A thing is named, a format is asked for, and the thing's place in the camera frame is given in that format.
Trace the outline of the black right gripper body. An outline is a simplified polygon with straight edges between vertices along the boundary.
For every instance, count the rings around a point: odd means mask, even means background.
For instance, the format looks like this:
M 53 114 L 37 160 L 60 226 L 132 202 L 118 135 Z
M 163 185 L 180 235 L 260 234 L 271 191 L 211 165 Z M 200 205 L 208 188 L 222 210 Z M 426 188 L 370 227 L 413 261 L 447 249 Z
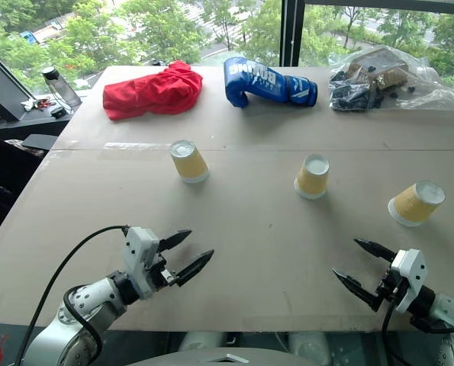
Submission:
M 389 266 L 376 288 L 378 298 L 387 301 L 399 300 L 401 298 L 400 286 L 402 281 L 401 275 Z

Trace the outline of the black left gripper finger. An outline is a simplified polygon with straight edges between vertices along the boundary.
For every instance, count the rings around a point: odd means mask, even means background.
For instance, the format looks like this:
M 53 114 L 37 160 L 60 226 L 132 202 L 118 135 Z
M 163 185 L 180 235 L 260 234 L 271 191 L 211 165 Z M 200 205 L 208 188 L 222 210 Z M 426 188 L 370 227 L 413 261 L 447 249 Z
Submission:
M 190 234 L 191 230 L 178 230 L 168 238 L 159 241 L 158 252 L 170 250 L 183 242 Z
M 190 264 L 183 268 L 180 272 L 176 274 L 175 284 L 179 287 L 186 284 L 188 281 L 193 279 L 204 266 L 211 260 L 211 257 L 214 254 L 214 250 L 208 250 L 201 253 L 197 258 L 193 259 Z

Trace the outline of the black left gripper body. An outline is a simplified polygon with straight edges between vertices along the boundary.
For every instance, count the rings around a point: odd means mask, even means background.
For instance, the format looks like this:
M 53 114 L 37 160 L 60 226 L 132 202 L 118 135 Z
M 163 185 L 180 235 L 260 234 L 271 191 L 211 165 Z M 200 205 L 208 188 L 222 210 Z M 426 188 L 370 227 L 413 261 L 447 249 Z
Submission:
M 167 261 L 160 252 L 156 252 L 150 263 L 146 265 L 147 283 L 152 292 L 158 292 L 164 287 L 176 284 L 177 276 L 174 271 L 166 268 Z

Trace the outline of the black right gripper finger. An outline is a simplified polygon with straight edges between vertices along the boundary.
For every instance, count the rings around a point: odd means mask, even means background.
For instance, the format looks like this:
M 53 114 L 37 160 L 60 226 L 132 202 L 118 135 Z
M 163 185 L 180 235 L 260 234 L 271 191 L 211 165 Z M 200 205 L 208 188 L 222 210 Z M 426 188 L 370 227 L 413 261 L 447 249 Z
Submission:
M 389 263 L 394 261 L 395 253 L 377 242 L 360 238 L 356 238 L 353 241 L 376 258 L 383 258 Z
M 365 290 L 362 285 L 351 276 L 344 274 L 335 268 L 332 268 L 331 271 L 349 292 L 366 303 L 374 312 L 378 311 L 382 304 L 382 298 Z

